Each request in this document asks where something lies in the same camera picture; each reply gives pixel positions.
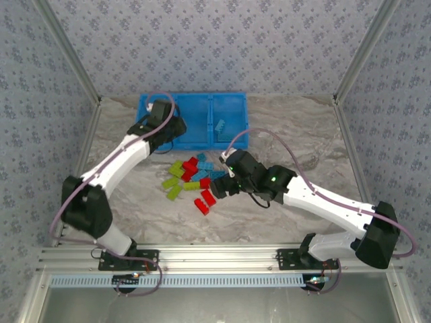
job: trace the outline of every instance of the cable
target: cable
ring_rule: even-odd
[[[254,202],[255,202],[258,206],[260,206],[260,207],[262,207],[262,208],[264,208],[264,209],[269,209],[269,207],[271,206],[271,205],[269,204],[269,202],[268,202],[268,201],[267,201],[267,206],[265,206],[265,205],[262,205],[261,203],[259,203],[259,202],[258,202],[258,200],[253,196],[253,194],[249,193],[248,195],[250,195],[251,199],[252,199],[252,200],[254,200]]]
[[[106,249],[104,246],[96,243],[96,241],[94,240],[83,240],[83,239],[72,239],[72,238],[63,238],[63,237],[57,237],[55,235],[55,228],[57,227],[58,222],[60,221],[61,215],[64,213],[64,211],[66,210],[66,208],[69,206],[70,202],[78,195],[79,192],[81,192],[87,184],[89,184],[95,177],[99,176],[100,173],[103,172],[103,170],[108,167],[108,165],[110,163],[112,163],[123,151],[125,151],[127,148],[129,148],[130,146],[132,146],[133,144],[135,144],[138,141],[142,141],[145,138],[148,138],[149,136],[152,136],[153,134],[157,133],[160,129],[162,129],[163,127],[165,127],[169,120],[172,118],[172,116],[174,115],[174,111],[175,111],[175,101],[174,98],[168,93],[168,92],[152,92],[148,95],[147,100],[145,101],[145,106],[148,106],[148,102],[150,100],[150,98],[154,95],[154,94],[164,94],[165,96],[167,96],[170,100],[171,103],[171,109],[168,115],[168,118],[162,122],[162,124],[160,126],[158,126],[157,128],[155,128],[154,130],[138,137],[135,138],[134,140],[131,140],[130,142],[126,143],[122,149],[117,150],[108,160],[106,160],[106,162],[104,162],[98,169],[97,171],[94,172],[94,174],[92,174],[89,178],[87,178],[86,180],[84,180],[66,199],[66,201],[61,205],[59,211],[57,212],[57,214],[55,215],[53,222],[51,223],[50,227],[49,227],[49,235],[52,239],[55,239],[57,241],[67,241],[67,242],[77,242],[79,244],[95,244],[97,247],[101,248],[101,249]],[[145,295],[149,295],[150,293],[155,292],[160,284],[162,283],[162,277],[163,277],[163,272],[162,269],[160,268],[159,264],[157,262],[154,262],[151,259],[148,258],[144,258],[144,257],[129,257],[129,256],[122,256],[120,254],[116,254],[113,251],[110,250],[106,250],[107,252],[109,252],[110,254],[112,254],[113,256],[116,256],[117,258],[120,259],[124,259],[124,260],[138,260],[138,261],[144,261],[144,262],[149,262],[151,264],[153,264],[154,266],[156,266],[156,268],[159,270],[160,272],[160,278],[156,284],[156,286],[151,289],[150,291],[147,291],[145,293],[134,293],[132,294],[127,294],[129,297],[133,296],[145,296]]]
[[[315,293],[315,294],[326,294],[326,293],[329,293],[330,291],[333,291],[338,286],[339,281],[341,280],[341,263],[340,263],[339,259],[337,259],[337,264],[338,264],[338,275],[337,275],[337,278],[336,278],[334,284],[332,286],[330,286],[330,288],[322,291],[319,288],[317,288],[316,286],[313,286],[312,284],[307,283],[307,284],[305,284],[305,285],[307,285],[307,287],[310,287],[310,288],[313,288],[316,290],[316,291],[309,291],[309,292]]]
[[[405,233],[405,235],[407,237],[409,237],[410,241],[411,241],[411,249],[409,252],[406,252],[404,254],[393,254],[392,257],[397,257],[397,258],[405,258],[408,256],[411,256],[412,254],[414,254],[416,252],[416,250],[418,249],[418,244],[415,240],[415,238],[412,236],[412,234],[405,228],[403,227],[401,224],[399,224],[398,222],[393,221],[392,219],[388,219],[387,217],[384,217],[383,215],[377,214],[377,213],[373,213],[370,211],[366,211],[366,210],[360,210],[357,207],[352,207],[350,205],[346,205],[344,203],[340,203],[338,201],[335,201],[333,199],[330,199],[329,197],[323,195],[322,193],[320,193],[319,191],[317,191],[313,185],[311,184],[310,180],[308,180],[307,176],[305,175],[304,171],[302,170],[301,165],[299,164],[298,160],[296,159],[296,156],[294,155],[293,151],[289,148],[288,144],[285,143],[283,141],[283,139],[281,139],[280,137],[278,137],[275,133],[273,133],[270,130],[267,129],[262,129],[262,128],[250,128],[244,131],[241,131],[239,134],[237,134],[235,136],[235,138],[233,138],[233,140],[230,142],[227,150],[225,150],[225,155],[227,154],[227,152],[229,152],[229,150],[232,148],[234,142],[236,140],[238,140],[239,137],[243,136],[246,133],[251,133],[253,131],[261,131],[263,133],[269,133],[271,136],[273,136],[275,139],[277,139],[285,148],[286,150],[289,152],[289,154],[292,156],[292,159],[294,160],[294,163],[296,165],[296,167],[298,168],[298,171],[300,172],[300,175],[302,176],[302,179],[304,180],[305,184],[308,186],[309,189],[311,189],[311,191],[316,194],[317,196],[321,197],[322,199],[324,199],[327,202],[330,202],[334,205],[337,205],[338,207],[343,207],[344,209],[350,210],[350,211],[355,211],[357,213],[362,213],[362,214],[367,214],[367,215],[371,215],[372,217],[376,217],[379,220],[385,221],[391,225],[393,225],[394,227],[396,227],[397,229],[400,229],[402,232]]]

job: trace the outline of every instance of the marble surface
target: marble surface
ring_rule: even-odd
[[[326,98],[294,96],[249,96],[250,127],[275,131],[295,152],[306,174],[315,184],[359,199],[344,141],[333,107]],[[137,99],[102,101],[102,112],[86,169],[89,170],[114,149],[133,124]],[[276,140],[252,133],[249,151],[264,165],[280,164],[295,170],[292,158]],[[171,202],[161,183],[176,160],[187,160],[197,152],[153,154],[139,163],[110,197],[114,222],[137,242],[301,242],[310,232],[341,231],[336,225],[300,209],[272,203],[262,209],[247,194],[218,200],[209,215],[202,216],[193,203],[199,192],[182,191]],[[219,151],[206,152],[219,165]],[[70,230],[68,236],[82,237]]]

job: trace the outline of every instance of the lego brick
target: lego brick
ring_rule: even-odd
[[[200,190],[201,183],[199,182],[188,182],[183,184],[184,190]]]
[[[189,159],[188,163],[192,164],[193,166],[196,166],[198,161],[199,160],[196,157],[192,157]]]
[[[178,178],[177,177],[171,177],[168,180],[165,180],[162,183],[162,186],[165,190],[167,190],[168,188],[171,188],[177,184],[178,184]]]
[[[178,194],[180,194],[181,190],[183,188],[179,185],[175,185],[174,187],[172,187],[172,190],[170,190],[170,192],[166,195],[166,197],[168,197],[168,199],[170,199],[171,201],[174,201]]]
[[[197,167],[200,170],[213,170],[214,164],[213,163],[207,163],[205,161],[200,161],[199,163],[197,163]]]
[[[211,192],[209,190],[202,191],[201,195],[209,207],[212,207],[213,205],[215,205],[217,203],[216,199],[213,197],[213,195],[211,194]]]
[[[197,174],[191,177],[193,182],[198,182],[200,179],[208,177],[208,173],[205,170],[199,170]]]
[[[195,205],[202,212],[202,214],[207,215],[209,213],[208,207],[201,199],[195,199]]]
[[[185,182],[190,182],[191,177],[193,176],[192,172],[186,171],[184,172],[184,174],[181,176],[181,179],[184,180]]]
[[[229,141],[232,141],[233,138],[235,138],[235,135],[232,135],[230,133],[219,133],[217,135],[217,140],[219,142],[225,142],[225,143],[227,143]]]
[[[204,153],[200,153],[196,156],[197,160],[200,162],[204,162],[205,160],[207,160],[207,156],[205,156]]]
[[[169,174],[172,174],[178,178],[181,178],[181,176],[184,175],[184,170],[182,170],[180,168],[171,167],[171,168],[169,168],[168,172],[169,172]]]
[[[216,178],[223,177],[224,174],[226,174],[224,170],[212,170],[209,172],[209,178],[215,180]]]
[[[215,128],[214,128],[214,131],[216,132],[216,133],[222,133],[223,132],[223,129],[224,129],[224,120],[223,119],[220,119],[218,122],[217,122],[217,125],[215,126]]]
[[[195,175],[197,173],[197,167],[190,164],[189,162],[185,161],[183,163],[183,168],[186,172],[192,173],[192,175]]]
[[[206,190],[207,188],[209,188],[211,180],[209,178],[201,178],[199,180],[199,184],[201,185],[201,189]]]

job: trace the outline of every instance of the blue lego brick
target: blue lego brick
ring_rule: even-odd
[[[200,153],[196,156],[197,160],[199,160],[200,162],[204,162],[205,160],[207,160],[207,156],[205,156],[204,153]]]
[[[207,171],[199,170],[195,175],[191,176],[191,180],[193,182],[198,182],[199,180],[201,180],[202,178],[205,178],[207,176],[208,176]]]
[[[213,170],[209,172],[209,178],[215,180],[216,178],[223,177],[225,174],[224,170]]]
[[[230,133],[219,133],[217,135],[217,140],[219,142],[227,143],[233,140],[235,138],[235,135],[232,135]]]
[[[216,133],[222,133],[223,129],[224,129],[224,120],[220,119],[217,125],[215,126],[214,131]]]
[[[198,170],[213,170],[214,169],[214,164],[213,163],[207,163],[204,161],[199,161],[197,163],[197,169]]]

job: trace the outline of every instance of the black mounting bracket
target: black mounting bracket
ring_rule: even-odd
[[[301,261],[299,249],[278,249],[277,256],[275,258],[278,261],[278,269],[281,271],[301,271],[301,270],[328,270],[338,269],[338,263],[336,260],[329,259],[326,261],[326,266],[323,261],[313,261],[308,264],[304,264]]]
[[[137,249],[134,257],[148,258],[154,262],[159,262],[159,250]],[[108,252],[100,254],[99,271],[156,271],[157,268],[150,262],[140,260],[123,260],[113,256]]]
[[[139,284],[139,277],[134,278],[133,275],[114,275],[110,282],[115,286],[121,284],[121,287],[119,287],[120,293],[128,294],[136,289],[135,286]]]

